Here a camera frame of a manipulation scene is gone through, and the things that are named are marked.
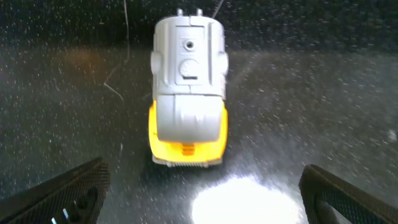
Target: yellow plastic part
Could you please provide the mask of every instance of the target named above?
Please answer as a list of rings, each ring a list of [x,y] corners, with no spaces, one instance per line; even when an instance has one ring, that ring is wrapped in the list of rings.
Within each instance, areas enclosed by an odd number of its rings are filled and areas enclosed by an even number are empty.
[[[220,138],[215,142],[182,144],[180,142],[160,141],[157,137],[156,101],[149,109],[149,144],[153,155],[170,162],[211,162],[219,160],[224,154],[228,135],[228,112],[223,106]]]

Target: round button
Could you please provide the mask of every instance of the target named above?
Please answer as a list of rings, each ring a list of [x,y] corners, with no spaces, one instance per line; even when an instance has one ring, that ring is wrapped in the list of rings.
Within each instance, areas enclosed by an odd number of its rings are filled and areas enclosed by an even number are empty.
[[[183,61],[180,66],[180,73],[184,77],[197,77],[198,70],[199,70],[199,63],[192,59]]]

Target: dark tabletop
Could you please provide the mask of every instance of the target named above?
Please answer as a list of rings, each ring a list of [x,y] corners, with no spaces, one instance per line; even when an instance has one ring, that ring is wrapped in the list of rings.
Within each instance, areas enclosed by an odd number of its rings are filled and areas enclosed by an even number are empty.
[[[306,164],[398,206],[397,1],[225,0],[224,163],[152,162],[154,25],[218,4],[127,1],[123,63],[123,0],[1,1],[0,199],[102,156],[98,223],[306,223]]]

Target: gray and yellow toy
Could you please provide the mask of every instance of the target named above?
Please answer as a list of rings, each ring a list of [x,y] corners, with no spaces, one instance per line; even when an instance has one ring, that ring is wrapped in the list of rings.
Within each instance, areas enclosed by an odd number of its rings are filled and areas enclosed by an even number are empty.
[[[170,167],[220,164],[228,135],[228,55],[221,23],[202,16],[201,9],[195,16],[178,9],[155,27],[150,67],[153,161]]]

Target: gray plastic body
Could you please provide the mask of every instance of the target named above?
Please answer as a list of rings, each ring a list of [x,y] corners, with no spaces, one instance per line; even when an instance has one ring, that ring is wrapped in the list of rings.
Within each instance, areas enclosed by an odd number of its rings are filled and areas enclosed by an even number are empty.
[[[208,142],[220,137],[228,55],[216,20],[177,16],[159,21],[150,56],[152,97],[161,141]]]

